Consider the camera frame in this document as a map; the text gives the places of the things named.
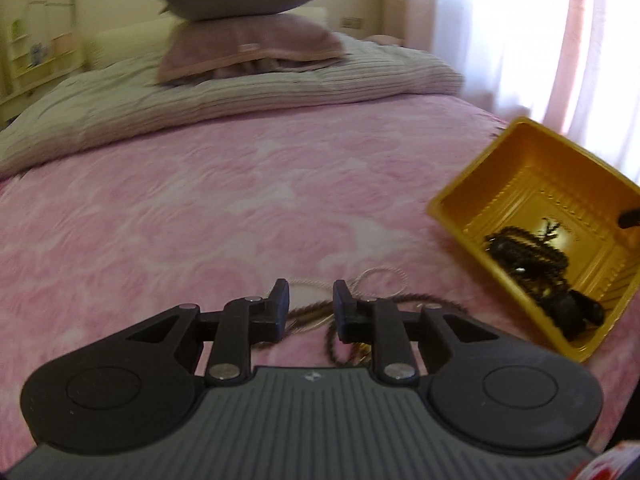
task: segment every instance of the headboard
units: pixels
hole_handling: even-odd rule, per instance
[[[324,7],[299,7],[287,12],[305,16],[320,25],[327,26],[327,10]],[[98,32],[85,41],[88,69],[100,70],[123,59],[162,52],[172,30],[181,22],[180,18],[167,16],[149,22],[135,23],[128,27]]]

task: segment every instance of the bed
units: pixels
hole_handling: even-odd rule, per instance
[[[279,277],[330,282],[402,269],[409,291],[546,344],[425,213],[503,126],[455,96],[405,92],[174,126],[6,180],[0,470],[33,447],[18,397],[38,366],[175,304],[219,310]],[[372,276],[360,288],[397,286]],[[307,300],[293,291],[293,304]],[[588,362],[605,394],[597,450],[640,376],[639,300]],[[292,336],[255,352],[254,364],[326,366],[323,339],[323,330]]]

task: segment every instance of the gray ribbed panel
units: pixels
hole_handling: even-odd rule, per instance
[[[418,395],[364,368],[259,368],[237,388],[209,390],[166,439],[112,457],[40,446],[10,480],[566,480],[593,456],[500,457],[460,442]]]

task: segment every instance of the orange box on shelf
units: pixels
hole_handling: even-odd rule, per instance
[[[565,356],[582,362],[602,343],[640,286],[640,227],[618,216],[640,208],[640,188],[580,146],[530,119],[505,132],[431,201],[429,213],[513,296]],[[567,341],[551,318],[486,252],[485,236],[506,226],[541,234],[569,258],[572,288],[600,302],[600,327]]]

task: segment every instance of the stacked pillow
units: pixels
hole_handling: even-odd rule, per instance
[[[164,0],[188,20],[172,34],[158,82],[183,83],[263,72],[301,72],[344,58],[339,37],[281,14],[311,0]]]

